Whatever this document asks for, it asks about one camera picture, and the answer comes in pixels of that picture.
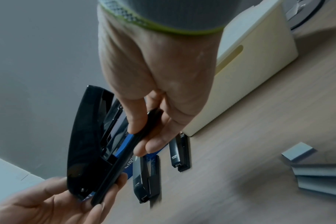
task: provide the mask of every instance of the large black stapler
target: large black stapler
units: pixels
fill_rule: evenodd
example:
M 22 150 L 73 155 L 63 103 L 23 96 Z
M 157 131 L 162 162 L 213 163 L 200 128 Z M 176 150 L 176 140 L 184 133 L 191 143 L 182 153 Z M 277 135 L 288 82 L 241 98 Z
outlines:
M 127 132 L 125 118 L 117 131 L 112 129 L 123 108 L 114 94 L 88 86 L 72 128 L 67 160 L 67 187 L 80 200 L 94 193 L 91 204 L 100 204 L 133 156 L 134 147 L 160 120 L 162 110 L 148 112 L 145 127 L 137 134 Z
M 172 166 L 178 168 L 179 172 L 190 169 L 190 153 L 188 137 L 178 134 L 169 142 L 169 153 Z
M 148 172 L 146 156 L 135 157 L 133 162 L 134 193 L 140 204 L 161 193 L 159 156 L 151 158 L 151 175 Z

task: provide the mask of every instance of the wooden table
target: wooden table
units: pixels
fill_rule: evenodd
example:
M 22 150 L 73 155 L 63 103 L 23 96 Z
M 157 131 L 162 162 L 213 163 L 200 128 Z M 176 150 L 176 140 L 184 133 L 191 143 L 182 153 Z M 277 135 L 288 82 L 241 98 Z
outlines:
M 336 197 L 298 189 L 280 154 L 336 163 L 336 0 L 295 32 L 299 58 L 190 139 L 192 168 L 161 153 L 161 200 L 139 204 L 132 179 L 105 221 L 174 224 L 336 223 Z

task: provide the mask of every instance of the sleeve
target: sleeve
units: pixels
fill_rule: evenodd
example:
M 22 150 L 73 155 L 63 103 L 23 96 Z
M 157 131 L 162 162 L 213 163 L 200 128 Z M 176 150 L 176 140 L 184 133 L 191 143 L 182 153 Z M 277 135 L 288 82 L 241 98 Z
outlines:
M 222 30 L 261 0 L 99 0 L 116 18 L 151 30 L 203 35 Z

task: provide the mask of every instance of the white plastic bin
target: white plastic bin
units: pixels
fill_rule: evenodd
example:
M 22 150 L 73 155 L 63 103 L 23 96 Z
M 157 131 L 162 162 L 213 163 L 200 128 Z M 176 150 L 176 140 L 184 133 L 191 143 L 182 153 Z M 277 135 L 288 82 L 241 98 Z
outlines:
M 183 132 L 192 136 L 298 56 L 282 0 L 264 0 L 224 29 L 216 76 L 203 110 Z

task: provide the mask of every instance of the person's left hand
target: person's left hand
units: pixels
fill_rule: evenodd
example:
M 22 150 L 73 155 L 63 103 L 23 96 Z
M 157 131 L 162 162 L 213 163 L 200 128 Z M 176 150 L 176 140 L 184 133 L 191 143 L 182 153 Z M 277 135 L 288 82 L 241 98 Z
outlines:
M 0 204 L 2 224 L 99 224 L 108 215 L 116 194 L 125 185 L 121 174 L 102 204 L 79 201 L 67 190 L 66 178 L 51 178 L 26 189 Z

